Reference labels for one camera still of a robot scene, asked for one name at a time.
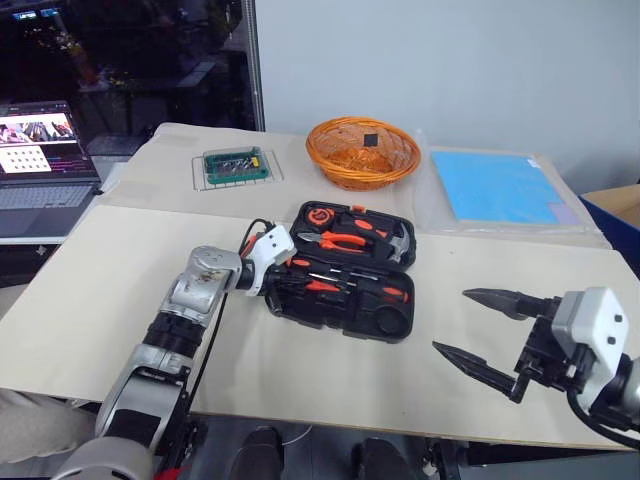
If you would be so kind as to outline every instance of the table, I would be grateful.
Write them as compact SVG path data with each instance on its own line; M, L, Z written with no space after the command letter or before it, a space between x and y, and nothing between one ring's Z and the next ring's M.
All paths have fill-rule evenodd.
M0 322L0 364L15 366L0 370L0 386L102 400L189 251L205 243L234 250L247 225L229 216L96 207ZM406 340L388 345L318 331L236 293L194 409L451 438L614 446L584 427L559 392L532 385L515 405L462 375L431 341L511 371L532 322L466 300L463 289L553 296L607 285L632 321L625 350L637 356L640 284L620 255L443 235L418 234L417 242L408 272L416 311Z
M414 209L414 189L418 175L381 190L349 192L327 181L311 162L305 140L301 135L165 123L158 127L153 138L129 161L119 185L104 196L101 203L242 218L259 216L292 222L302 203L324 200L346 205L364 205L373 210L405 217L414 222L416 227L420 227L416 223ZM282 182L208 191L194 189L192 158L201 156L208 150L252 145L275 153L284 176ZM474 232L471 235L610 248L585 207L562 181L551 161L542 155L536 155L535 158L580 221L587 226L585 230L589 233L507 235Z

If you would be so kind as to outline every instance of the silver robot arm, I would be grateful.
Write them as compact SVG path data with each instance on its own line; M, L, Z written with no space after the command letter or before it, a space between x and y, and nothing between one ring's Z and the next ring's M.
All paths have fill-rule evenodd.
M267 269L294 254L282 226L265 232L244 257L195 248L102 404L97 438L81 446L54 479L151 479L154 452L188 413L193 358L222 296L235 289L258 295Z

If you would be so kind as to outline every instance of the tool kit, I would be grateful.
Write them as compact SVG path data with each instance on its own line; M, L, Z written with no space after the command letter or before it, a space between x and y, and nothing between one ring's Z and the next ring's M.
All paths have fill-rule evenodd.
M406 219L307 202L290 230L298 253L275 268L270 311L301 324L394 343L411 333L416 240Z

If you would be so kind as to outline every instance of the blue sheet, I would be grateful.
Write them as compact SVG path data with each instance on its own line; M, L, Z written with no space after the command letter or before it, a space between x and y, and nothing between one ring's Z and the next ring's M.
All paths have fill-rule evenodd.
M558 224L568 208L529 157L433 152L459 220Z

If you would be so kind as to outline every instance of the orange wicker basket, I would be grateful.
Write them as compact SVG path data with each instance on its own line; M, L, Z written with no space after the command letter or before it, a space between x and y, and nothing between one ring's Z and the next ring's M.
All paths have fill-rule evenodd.
M375 190L397 182L420 164L416 142L399 128L366 117L321 123L307 151L326 177L347 190Z

